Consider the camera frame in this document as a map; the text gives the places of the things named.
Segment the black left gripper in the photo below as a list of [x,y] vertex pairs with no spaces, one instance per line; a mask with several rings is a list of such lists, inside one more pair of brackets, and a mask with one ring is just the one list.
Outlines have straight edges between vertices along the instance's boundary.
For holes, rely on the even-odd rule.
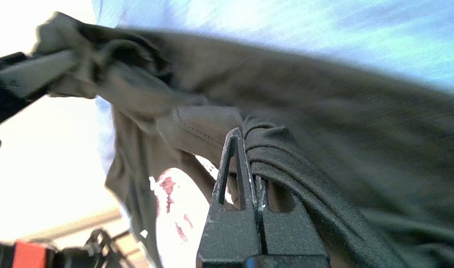
[[[0,57],[0,71],[27,59],[28,56],[21,51]],[[20,98],[9,91],[8,86],[11,85],[18,86],[19,84],[15,81],[5,83],[0,78],[0,124],[47,94],[47,86],[44,86],[35,90],[35,93],[29,95],[28,99]]]

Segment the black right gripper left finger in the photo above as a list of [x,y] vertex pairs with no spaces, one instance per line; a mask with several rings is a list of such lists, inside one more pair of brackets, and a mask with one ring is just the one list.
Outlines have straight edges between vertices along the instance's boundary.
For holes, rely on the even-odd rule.
[[[234,158],[239,210],[225,206],[230,160]],[[226,137],[217,181],[196,255],[198,268],[242,268],[244,261],[261,253],[257,224],[257,198],[244,139],[240,129]]]

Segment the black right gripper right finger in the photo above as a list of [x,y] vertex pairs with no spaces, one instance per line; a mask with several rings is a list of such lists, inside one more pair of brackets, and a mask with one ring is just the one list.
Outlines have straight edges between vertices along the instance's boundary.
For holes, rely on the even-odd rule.
[[261,254],[256,268],[329,268],[330,258],[300,200],[289,190],[255,178]]

